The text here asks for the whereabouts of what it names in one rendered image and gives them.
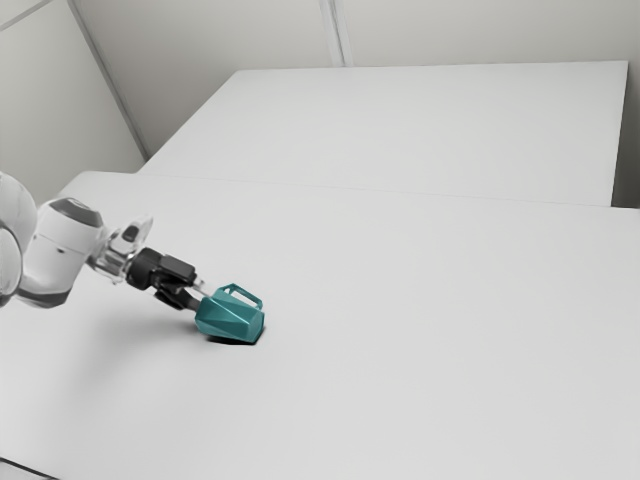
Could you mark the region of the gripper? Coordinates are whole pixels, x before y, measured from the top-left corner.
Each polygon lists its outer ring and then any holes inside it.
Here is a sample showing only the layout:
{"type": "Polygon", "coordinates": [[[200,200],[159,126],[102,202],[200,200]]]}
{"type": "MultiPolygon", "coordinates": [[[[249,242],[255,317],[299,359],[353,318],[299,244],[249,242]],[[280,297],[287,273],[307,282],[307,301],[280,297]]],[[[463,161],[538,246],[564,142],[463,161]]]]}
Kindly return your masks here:
{"type": "Polygon", "coordinates": [[[209,296],[209,284],[196,277],[193,265],[148,247],[133,258],[125,280],[138,290],[153,287],[154,297],[176,310],[196,312],[200,306],[200,301],[186,289],[202,297],[209,296]]]}

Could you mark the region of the teal faceted mug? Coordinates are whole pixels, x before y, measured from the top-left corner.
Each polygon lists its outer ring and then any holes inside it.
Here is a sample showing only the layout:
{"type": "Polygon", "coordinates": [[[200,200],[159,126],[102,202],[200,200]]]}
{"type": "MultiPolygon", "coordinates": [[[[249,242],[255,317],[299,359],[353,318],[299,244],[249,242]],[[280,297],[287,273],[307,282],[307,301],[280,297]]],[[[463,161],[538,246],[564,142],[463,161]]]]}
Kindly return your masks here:
{"type": "Polygon", "coordinates": [[[200,301],[194,320],[202,334],[254,344],[264,329],[262,307],[261,299],[237,284],[228,284],[200,301]]]}

